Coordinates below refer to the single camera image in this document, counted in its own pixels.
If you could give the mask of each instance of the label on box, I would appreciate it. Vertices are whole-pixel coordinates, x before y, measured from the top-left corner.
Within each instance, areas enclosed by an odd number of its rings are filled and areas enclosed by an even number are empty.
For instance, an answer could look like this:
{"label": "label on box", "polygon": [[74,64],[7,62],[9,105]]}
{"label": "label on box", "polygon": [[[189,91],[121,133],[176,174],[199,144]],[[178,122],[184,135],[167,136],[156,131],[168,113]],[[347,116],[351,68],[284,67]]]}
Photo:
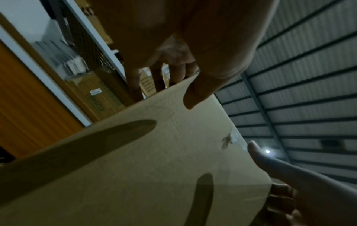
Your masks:
{"label": "label on box", "polygon": [[91,90],[91,91],[89,91],[89,92],[90,92],[90,94],[91,94],[92,96],[94,96],[94,95],[97,95],[97,94],[101,93],[102,90],[101,90],[100,88],[98,88],[98,89],[93,89],[93,90]]}

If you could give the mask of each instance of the corrugated metal roof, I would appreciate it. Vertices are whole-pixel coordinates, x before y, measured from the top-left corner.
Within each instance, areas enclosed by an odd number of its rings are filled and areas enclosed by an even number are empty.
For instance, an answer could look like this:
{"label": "corrugated metal roof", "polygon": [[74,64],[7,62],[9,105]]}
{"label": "corrugated metal roof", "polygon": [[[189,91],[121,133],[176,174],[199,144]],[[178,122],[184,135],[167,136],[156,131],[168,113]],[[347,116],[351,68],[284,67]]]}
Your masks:
{"label": "corrugated metal roof", "polygon": [[246,141],[355,188],[356,12],[355,0],[282,0],[247,79],[216,93]]}

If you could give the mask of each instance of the ceiling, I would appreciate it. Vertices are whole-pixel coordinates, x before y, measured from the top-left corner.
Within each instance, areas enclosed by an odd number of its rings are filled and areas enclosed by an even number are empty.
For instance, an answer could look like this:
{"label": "ceiling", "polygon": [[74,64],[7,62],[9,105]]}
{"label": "ceiling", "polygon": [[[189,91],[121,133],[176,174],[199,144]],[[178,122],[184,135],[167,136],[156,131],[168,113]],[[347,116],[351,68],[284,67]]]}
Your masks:
{"label": "ceiling", "polygon": [[281,0],[248,69],[216,93],[247,142],[354,188],[356,12],[356,0]]}

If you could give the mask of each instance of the orange wooden panel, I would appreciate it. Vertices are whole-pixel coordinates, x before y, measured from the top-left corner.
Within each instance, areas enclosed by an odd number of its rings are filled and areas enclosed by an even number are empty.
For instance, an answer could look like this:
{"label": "orange wooden panel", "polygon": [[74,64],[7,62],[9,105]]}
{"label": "orange wooden panel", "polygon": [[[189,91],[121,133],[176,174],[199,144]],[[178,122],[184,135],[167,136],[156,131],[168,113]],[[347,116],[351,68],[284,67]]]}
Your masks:
{"label": "orange wooden panel", "polygon": [[0,146],[22,158],[83,125],[0,42]]}

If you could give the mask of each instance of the hand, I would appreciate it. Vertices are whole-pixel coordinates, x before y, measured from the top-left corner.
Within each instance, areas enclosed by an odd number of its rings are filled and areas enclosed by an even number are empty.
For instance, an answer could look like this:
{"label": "hand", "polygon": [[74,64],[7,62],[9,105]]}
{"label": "hand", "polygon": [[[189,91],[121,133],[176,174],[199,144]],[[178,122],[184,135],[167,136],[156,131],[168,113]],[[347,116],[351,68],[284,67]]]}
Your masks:
{"label": "hand", "polygon": [[254,162],[271,177],[287,184],[273,184],[262,216],[275,226],[348,226],[357,223],[357,191],[331,178],[262,154],[251,141]]}
{"label": "hand", "polygon": [[199,67],[188,87],[188,109],[250,64],[279,0],[92,0],[92,7],[124,59],[129,91],[142,99],[141,68],[150,67],[157,91],[160,68],[170,65],[173,85]]}

